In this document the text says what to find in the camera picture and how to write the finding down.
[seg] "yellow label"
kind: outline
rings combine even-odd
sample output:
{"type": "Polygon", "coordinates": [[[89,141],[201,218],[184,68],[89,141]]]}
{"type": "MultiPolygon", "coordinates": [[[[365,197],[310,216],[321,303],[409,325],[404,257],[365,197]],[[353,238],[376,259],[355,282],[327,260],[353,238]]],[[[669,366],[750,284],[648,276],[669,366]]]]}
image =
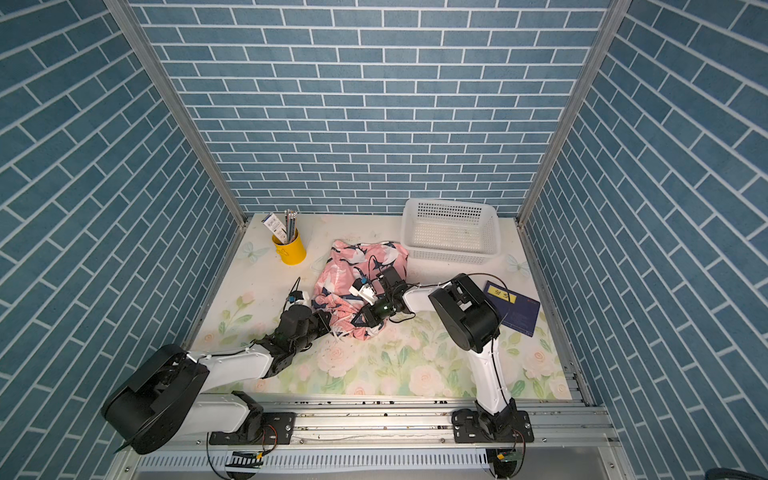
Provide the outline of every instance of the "yellow label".
{"type": "Polygon", "coordinates": [[[518,298],[514,295],[511,295],[510,293],[505,292],[504,290],[501,290],[499,288],[496,288],[495,286],[491,285],[488,288],[488,293],[490,293],[493,296],[497,296],[498,298],[502,300],[507,300],[509,303],[514,303],[515,300],[518,298]]]}

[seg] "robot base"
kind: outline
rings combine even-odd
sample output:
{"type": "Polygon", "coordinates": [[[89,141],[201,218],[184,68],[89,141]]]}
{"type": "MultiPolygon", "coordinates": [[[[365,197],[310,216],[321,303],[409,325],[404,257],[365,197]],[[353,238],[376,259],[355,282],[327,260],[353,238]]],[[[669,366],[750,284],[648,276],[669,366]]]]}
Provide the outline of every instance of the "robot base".
{"type": "Polygon", "coordinates": [[[488,434],[479,425],[480,414],[475,410],[461,409],[453,412],[451,423],[453,424],[453,439],[456,443],[516,443],[522,442],[515,430],[520,432],[526,442],[533,442],[533,430],[531,430],[531,420],[528,412],[515,410],[511,414],[509,424],[511,428],[504,429],[496,435],[495,439],[489,438],[488,434]]]}
{"type": "Polygon", "coordinates": [[[275,444],[275,432],[277,432],[277,445],[289,445],[295,421],[296,414],[292,412],[265,412],[258,417],[246,419],[236,432],[211,432],[209,443],[211,445],[252,445],[254,442],[261,442],[261,435],[255,439],[249,439],[248,434],[246,434],[249,430],[249,422],[260,422],[260,430],[266,435],[262,443],[267,448],[271,449],[272,445],[275,444]]]}

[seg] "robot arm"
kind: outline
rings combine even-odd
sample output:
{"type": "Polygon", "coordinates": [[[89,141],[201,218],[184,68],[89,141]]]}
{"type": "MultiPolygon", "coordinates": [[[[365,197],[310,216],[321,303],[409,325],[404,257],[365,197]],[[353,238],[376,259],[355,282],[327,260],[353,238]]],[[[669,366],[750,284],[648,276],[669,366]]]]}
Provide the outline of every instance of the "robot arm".
{"type": "MultiPolygon", "coordinates": [[[[521,426],[527,423],[521,421],[527,418],[525,413],[518,412],[505,387],[498,358],[500,319],[469,276],[462,273],[439,286],[413,289],[390,267],[376,279],[384,289],[381,296],[373,293],[370,282],[356,287],[368,300],[357,326],[379,327],[397,312],[436,311],[451,339],[467,352],[477,385],[478,411],[466,409],[463,416],[457,416],[462,410],[454,412],[454,425],[464,428],[466,424],[468,432],[472,427],[490,441],[511,441],[516,430],[526,431],[527,440],[532,440],[530,426],[521,426]]],[[[163,346],[113,392],[101,414],[126,439],[123,446],[130,445],[142,455],[175,435],[223,432],[221,436],[231,445],[258,441],[268,422],[261,406],[248,395],[198,394],[239,380],[275,376],[298,352],[330,331],[329,320],[329,313],[313,313],[306,302],[296,301],[283,312],[274,333],[241,350],[202,353],[163,346]]],[[[476,435],[462,438],[477,441],[476,435]]]]}
{"type": "Polygon", "coordinates": [[[142,455],[175,435],[199,432],[225,432],[240,443],[256,441],[263,431],[258,403],[242,392],[198,394],[277,375],[298,352],[329,332],[329,320],[329,313],[313,313],[295,302],[281,314],[274,333],[231,353],[162,346],[107,398],[101,414],[123,436],[123,447],[130,445],[142,455]]]}

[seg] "floor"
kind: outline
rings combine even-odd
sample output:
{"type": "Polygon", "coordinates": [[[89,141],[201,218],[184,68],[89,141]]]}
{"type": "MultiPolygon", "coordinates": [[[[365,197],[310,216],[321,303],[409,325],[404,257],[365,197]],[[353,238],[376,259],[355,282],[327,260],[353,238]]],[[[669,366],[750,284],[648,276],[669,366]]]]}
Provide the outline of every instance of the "floor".
{"type": "MultiPolygon", "coordinates": [[[[398,240],[400,217],[302,214],[299,229],[306,259],[282,263],[271,233],[260,218],[252,222],[192,349],[221,351],[247,345],[271,333],[279,322],[285,296],[298,276],[300,288],[312,291],[336,239],[347,243],[398,240]]],[[[483,265],[409,259],[407,281],[437,283],[457,273],[486,272],[500,276],[510,290],[538,300],[513,219],[500,219],[503,251],[483,265]]],[[[474,276],[480,286],[485,279],[474,276]]],[[[501,363],[516,399],[571,399],[543,310],[533,337],[502,326],[501,363]]],[[[294,395],[363,395],[473,397],[475,386],[464,353],[435,313],[422,312],[400,324],[388,324],[379,335],[360,341],[331,335],[296,355],[292,366],[270,379],[224,386],[233,389],[294,395]]]]}

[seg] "dark blue card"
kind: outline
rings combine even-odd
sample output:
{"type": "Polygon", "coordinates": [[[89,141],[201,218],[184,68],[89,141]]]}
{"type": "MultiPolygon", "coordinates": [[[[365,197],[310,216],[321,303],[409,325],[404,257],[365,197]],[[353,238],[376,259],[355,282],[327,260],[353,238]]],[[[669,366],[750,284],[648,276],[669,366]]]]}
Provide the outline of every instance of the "dark blue card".
{"type": "Polygon", "coordinates": [[[498,310],[498,314],[502,316],[502,325],[533,336],[538,309],[541,306],[537,300],[506,290],[492,282],[485,284],[484,292],[498,310]]]}

